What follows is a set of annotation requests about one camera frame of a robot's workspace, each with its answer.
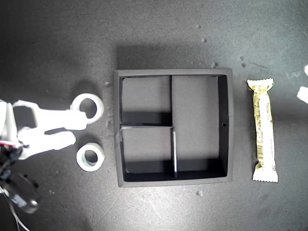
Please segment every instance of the dark gray surface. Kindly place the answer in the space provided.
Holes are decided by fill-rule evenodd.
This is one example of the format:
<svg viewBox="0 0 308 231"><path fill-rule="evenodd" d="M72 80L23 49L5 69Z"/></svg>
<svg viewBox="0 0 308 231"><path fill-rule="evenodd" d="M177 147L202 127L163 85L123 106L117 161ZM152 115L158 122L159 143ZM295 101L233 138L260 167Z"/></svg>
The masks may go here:
<svg viewBox="0 0 308 231"><path fill-rule="evenodd" d="M308 86L307 11L306 0L1 1L0 98L65 109L91 91L106 106L100 121L76 132L78 144L16 164L44 198L39 212L19 212L21 219L32 231L307 230L308 105L296 98ZM213 62L233 69L233 182L118 188L113 71ZM267 77L275 81L278 184L252 181L256 137L245 81ZM87 173L76 151L96 139L106 160ZM3 199L0 207L1 230L14 230Z"/></svg>

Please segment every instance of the white tape roll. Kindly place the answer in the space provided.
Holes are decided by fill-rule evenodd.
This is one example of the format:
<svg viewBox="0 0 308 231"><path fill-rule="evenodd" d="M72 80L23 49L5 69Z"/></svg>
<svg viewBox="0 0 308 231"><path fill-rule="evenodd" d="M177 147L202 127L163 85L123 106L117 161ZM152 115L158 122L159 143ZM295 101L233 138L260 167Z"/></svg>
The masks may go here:
<svg viewBox="0 0 308 231"><path fill-rule="evenodd" d="M104 113L104 104L97 95L93 95L89 93L78 95L76 98L74 98L70 109L75 110L75 111L80 111L81 102L84 101L85 99L92 100L96 106L95 115L92 118L88 118L88 121L87 121L87 124L92 124L96 122L97 120L99 120Z"/></svg>
<svg viewBox="0 0 308 231"><path fill-rule="evenodd" d="M92 163L86 159L86 151L94 151L97 155L97 161ZM87 172L93 172L98 170L105 159L104 151L101 146L96 143L87 143L86 145L82 146L76 155L76 160L78 165Z"/></svg>

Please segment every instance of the cable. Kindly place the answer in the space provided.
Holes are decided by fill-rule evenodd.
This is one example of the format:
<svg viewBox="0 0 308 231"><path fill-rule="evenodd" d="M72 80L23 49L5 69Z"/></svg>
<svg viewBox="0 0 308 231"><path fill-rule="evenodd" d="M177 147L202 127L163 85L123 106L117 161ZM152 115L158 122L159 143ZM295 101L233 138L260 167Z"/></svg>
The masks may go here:
<svg viewBox="0 0 308 231"><path fill-rule="evenodd" d="M28 229L28 228L26 227L26 225L24 225L23 222L19 219L18 215L17 215L16 212L15 212L15 209L14 209L14 207L13 207L13 204L12 204L11 200L8 198L8 196L6 195L4 189L3 189L1 186L0 186L0 192L3 193L3 195L4 195L5 199L6 199L6 201L9 203L9 206L10 206L10 209L11 209L11 213L13 214L13 216L14 216L14 218L15 218L15 221L16 221L16 225L17 225L18 231L20 231L19 225L20 225L21 227L23 227L23 229L24 229L25 231L30 231L30 229Z"/></svg>

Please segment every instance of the wrapped snack bar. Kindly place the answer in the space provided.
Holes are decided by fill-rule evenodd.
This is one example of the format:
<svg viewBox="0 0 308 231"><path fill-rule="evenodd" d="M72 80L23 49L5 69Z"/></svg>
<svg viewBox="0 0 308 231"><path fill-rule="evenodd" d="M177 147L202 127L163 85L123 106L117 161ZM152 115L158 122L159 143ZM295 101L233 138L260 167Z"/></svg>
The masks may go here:
<svg viewBox="0 0 308 231"><path fill-rule="evenodd" d="M275 166L274 132L268 90L273 86L272 78L247 80L254 91L254 114L257 131L257 159L253 180L278 182Z"/></svg>

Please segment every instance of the black box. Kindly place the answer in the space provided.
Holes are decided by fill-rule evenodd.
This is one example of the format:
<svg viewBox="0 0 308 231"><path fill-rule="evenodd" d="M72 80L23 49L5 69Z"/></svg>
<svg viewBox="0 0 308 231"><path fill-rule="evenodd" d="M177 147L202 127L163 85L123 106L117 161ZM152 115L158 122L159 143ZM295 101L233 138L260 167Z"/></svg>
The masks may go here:
<svg viewBox="0 0 308 231"><path fill-rule="evenodd" d="M230 69L117 70L120 187L232 180Z"/></svg>

